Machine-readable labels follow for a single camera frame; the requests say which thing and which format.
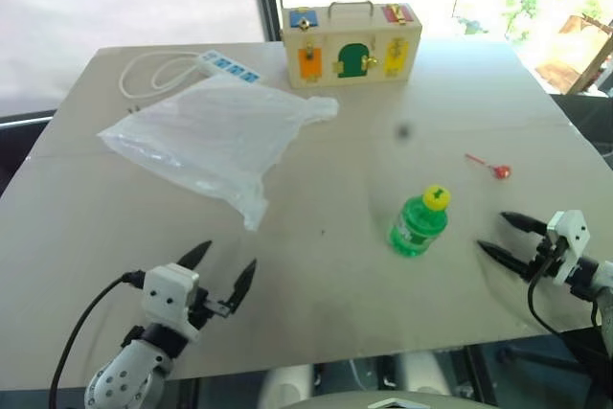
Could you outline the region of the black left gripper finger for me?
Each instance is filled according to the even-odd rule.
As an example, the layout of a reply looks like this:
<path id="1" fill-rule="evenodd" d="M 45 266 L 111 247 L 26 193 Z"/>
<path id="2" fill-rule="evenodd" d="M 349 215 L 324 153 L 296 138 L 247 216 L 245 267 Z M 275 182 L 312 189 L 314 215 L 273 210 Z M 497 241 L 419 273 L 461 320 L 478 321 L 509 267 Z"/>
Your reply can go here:
<path id="1" fill-rule="evenodd" d="M 234 290 L 230 298 L 226 301 L 226 305 L 230 310 L 231 314 L 234 314 L 239 308 L 240 304 L 244 300 L 247 295 L 251 284 L 253 282 L 253 278 L 255 276 L 257 268 L 257 260 L 253 259 L 250 263 L 243 269 L 238 278 L 234 283 Z"/>
<path id="2" fill-rule="evenodd" d="M 186 269 L 196 269 L 197 266 L 200 264 L 200 262 L 205 257 L 211 245 L 212 245 L 212 242 L 210 240 L 204 241 L 196 245 L 195 248 L 193 248 L 188 253 L 183 255 L 179 259 L 177 264 Z"/>

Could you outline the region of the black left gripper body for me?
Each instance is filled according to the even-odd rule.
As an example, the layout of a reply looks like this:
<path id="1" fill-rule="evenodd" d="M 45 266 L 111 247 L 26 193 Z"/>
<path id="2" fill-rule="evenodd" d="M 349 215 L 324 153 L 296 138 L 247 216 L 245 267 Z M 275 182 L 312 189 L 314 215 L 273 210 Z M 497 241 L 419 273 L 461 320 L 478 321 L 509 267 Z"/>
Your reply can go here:
<path id="1" fill-rule="evenodd" d="M 189 308 L 188 319 L 197 330 L 201 330 L 214 316 L 227 318 L 234 314 L 239 306 L 239 295 L 234 292 L 226 301 L 212 300 L 209 292 L 199 287 L 193 303 Z"/>

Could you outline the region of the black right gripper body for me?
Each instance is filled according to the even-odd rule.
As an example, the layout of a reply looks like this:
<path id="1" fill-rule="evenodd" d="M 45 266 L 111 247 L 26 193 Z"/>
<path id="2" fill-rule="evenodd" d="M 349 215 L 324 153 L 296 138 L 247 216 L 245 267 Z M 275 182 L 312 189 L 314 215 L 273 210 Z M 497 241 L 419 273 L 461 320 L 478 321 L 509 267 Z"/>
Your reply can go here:
<path id="1" fill-rule="evenodd" d="M 550 264 L 542 273 L 542 277 L 554 279 L 561 267 L 562 257 L 567 250 L 566 237 L 554 237 L 552 239 L 546 233 L 539 235 L 541 236 L 541 241 L 536 246 L 536 255 L 528 264 L 528 271 L 525 276 L 527 283 L 534 278 L 547 261 Z"/>

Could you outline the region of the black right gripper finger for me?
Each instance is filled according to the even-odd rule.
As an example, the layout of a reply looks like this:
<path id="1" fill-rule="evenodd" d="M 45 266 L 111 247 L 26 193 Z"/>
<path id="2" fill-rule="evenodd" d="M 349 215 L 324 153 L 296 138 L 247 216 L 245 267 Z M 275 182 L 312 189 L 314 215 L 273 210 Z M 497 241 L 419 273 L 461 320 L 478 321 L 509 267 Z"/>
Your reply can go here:
<path id="1" fill-rule="evenodd" d="M 536 218 L 517 212 L 501 212 L 500 216 L 512 227 L 525 233 L 535 233 L 542 237 L 547 234 L 547 224 Z"/>
<path id="2" fill-rule="evenodd" d="M 517 259 L 510 251 L 497 244 L 480 239 L 477 241 L 477 244 L 494 261 L 518 275 L 522 280 L 528 281 L 530 279 L 529 265 Z"/>

